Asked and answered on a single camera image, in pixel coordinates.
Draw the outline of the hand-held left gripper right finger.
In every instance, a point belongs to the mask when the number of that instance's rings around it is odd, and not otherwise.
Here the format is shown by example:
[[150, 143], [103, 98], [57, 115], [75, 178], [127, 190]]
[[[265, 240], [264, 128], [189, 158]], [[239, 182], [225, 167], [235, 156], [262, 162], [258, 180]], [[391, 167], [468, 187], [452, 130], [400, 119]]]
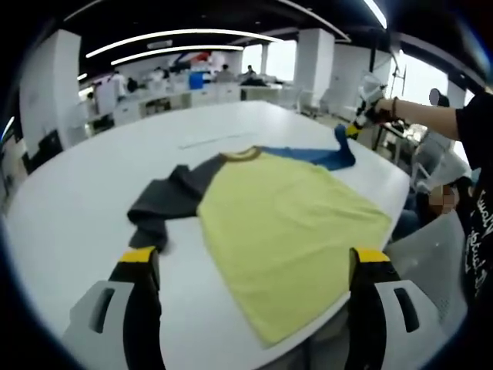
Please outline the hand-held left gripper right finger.
[[422, 369], [453, 337], [438, 307], [381, 251], [350, 249], [349, 369]]

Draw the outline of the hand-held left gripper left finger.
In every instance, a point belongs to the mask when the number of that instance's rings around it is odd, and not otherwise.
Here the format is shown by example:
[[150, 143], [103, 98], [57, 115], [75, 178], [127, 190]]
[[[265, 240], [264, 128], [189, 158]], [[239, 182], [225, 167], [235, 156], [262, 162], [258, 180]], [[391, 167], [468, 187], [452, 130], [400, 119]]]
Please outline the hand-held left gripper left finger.
[[71, 308], [62, 343], [85, 369], [164, 369], [159, 252], [124, 253]]

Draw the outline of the person's right hand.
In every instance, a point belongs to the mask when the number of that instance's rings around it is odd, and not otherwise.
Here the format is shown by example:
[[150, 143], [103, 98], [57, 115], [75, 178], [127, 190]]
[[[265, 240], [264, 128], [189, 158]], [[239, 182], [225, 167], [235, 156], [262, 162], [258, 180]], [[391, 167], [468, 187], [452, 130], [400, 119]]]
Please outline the person's right hand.
[[396, 105], [398, 98], [379, 99], [367, 111], [367, 118], [374, 124], [392, 123], [398, 120]]

